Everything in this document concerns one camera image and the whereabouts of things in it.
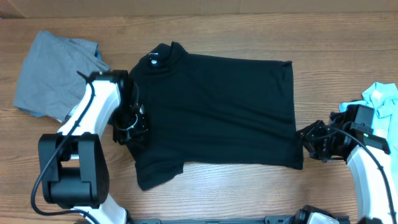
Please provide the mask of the black polo shirt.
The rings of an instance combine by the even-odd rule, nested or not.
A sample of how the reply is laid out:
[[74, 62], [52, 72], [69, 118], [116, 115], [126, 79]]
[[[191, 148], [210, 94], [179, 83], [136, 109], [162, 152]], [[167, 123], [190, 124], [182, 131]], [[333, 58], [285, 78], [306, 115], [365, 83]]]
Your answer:
[[290, 61], [188, 53], [160, 44], [130, 72], [149, 121], [131, 146], [137, 183], [149, 190], [187, 162], [303, 167]]

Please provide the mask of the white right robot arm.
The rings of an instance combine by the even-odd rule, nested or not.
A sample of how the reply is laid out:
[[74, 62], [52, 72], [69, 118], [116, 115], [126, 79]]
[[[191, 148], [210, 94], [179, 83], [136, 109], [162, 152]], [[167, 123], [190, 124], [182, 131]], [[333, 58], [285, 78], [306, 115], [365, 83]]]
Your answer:
[[397, 223], [397, 188], [392, 151], [387, 140], [374, 134], [374, 110], [349, 105], [331, 113], [330, 123], [318, 120], [298, 131], [312, 159], [343, 160], [354, 180], [359, 223]]

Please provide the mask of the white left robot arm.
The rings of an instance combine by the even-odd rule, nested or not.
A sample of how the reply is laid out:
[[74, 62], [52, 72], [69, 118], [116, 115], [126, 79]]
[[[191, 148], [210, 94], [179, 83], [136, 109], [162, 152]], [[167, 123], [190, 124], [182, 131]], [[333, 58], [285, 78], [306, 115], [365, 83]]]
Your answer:
[[78, 213], [89, 223], [132, 223], [109, 194], [101, 137], [110, 124], [113, 141], [141, 142], [149, 131], [139, 88], [126, 70], [83, 75], [85, 94], [72, 117], [38, 142], [40, 174], [30, 196], [39, 215]]

